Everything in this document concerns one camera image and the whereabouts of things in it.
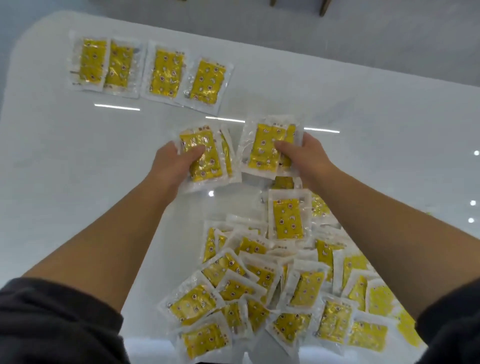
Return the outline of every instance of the floor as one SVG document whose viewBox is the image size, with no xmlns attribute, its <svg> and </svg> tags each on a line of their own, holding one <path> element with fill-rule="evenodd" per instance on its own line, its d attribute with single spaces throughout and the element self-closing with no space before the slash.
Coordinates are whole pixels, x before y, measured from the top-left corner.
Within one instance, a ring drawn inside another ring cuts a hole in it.
<svg viewBox="0 0 480 364">
<path fill-rule="evenodd" d="M 69 9 L 480 86 L 480 2 L 475 0 L 4 0 L 0 105 L 9 54 L 38 19 Z"/>
</svg>

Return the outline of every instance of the white table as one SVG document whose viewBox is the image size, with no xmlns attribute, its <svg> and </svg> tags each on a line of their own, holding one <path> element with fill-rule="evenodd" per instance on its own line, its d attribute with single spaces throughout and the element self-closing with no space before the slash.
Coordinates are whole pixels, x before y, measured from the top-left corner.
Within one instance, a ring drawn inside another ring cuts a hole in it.
<svg viewBox="0 0 480 364">
<path fill-rule="evenodd" d="M 173 129 L 205 118 L 144 99 L 66 90 L 70 29 L 161 40 L 231 60 L 236 68 L 220 117 L 305 113 L 308 126 L 340 131 L 312 132 L 339 167 L 480 235 L 478 223 L 468 223 L 480 218 L 469 205 L 480 200 L 480 156 L 473 154 L 480 149 L 480 89 L 58 12 L 28 29 L 11 56 L 0 119 L 0 283 L 22 274 L 124 196 Z M 242 125 L 231 123 L 234 143 Z M 165 337 L 155 305 L 191 274 L 202 219 L 251 215 L 257 192 L 232 185 L 214 198 L 183 196 L 169 207 L 125 304 L 125 337 Z"/>
</svg>

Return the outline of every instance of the dark shirt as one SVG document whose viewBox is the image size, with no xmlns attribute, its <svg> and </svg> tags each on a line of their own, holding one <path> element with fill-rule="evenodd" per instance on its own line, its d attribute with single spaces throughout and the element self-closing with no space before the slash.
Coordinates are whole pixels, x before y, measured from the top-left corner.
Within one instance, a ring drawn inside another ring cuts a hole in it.
<svg viewBox="0 0 480 364">
<path fill-rule="evenodd" d="M 420 363 L 480 363 L 480 280 L 420 315 L 429 345 Z M 0 363 L 128 363 L 123 318 L 69 287 L 17 278 L 0 291 Z"/>
</svg>

